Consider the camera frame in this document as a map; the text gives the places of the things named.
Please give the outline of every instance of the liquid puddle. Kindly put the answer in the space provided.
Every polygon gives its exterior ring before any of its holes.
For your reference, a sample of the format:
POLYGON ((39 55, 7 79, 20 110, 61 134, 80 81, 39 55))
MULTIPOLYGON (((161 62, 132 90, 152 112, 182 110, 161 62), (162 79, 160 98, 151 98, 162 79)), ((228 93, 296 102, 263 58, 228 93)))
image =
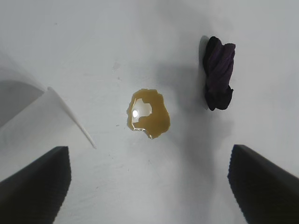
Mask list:
POLYGON ((170 127, 163 96, 157 90, 141 89, 134 93, 127 114, 128 127, 133 131, 144 131, 151 139, 170 127))

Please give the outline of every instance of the white surface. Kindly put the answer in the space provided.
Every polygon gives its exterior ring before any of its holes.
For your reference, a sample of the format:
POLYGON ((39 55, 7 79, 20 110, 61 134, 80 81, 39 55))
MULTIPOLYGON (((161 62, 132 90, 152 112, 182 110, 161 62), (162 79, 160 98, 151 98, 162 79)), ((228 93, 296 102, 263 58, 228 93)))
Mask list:
POLYGON ((72 163, 56 223, 245 223, 226 178, 235 143, 299 176, 298 6, 2 1, 1 53, 57 90, 98 146, 72 163), (197 98, 204 35, 236 44, 226 111, 206 111, 197 98), (141 88, 162 93, 170 113, 169 131, 155 140, 126 126, 141 88))
POLYGON ((75 161, 91 147, 81 130, 59 96, 46 91, 0 127, 0 181, 56 146, 69 146, 75 161))

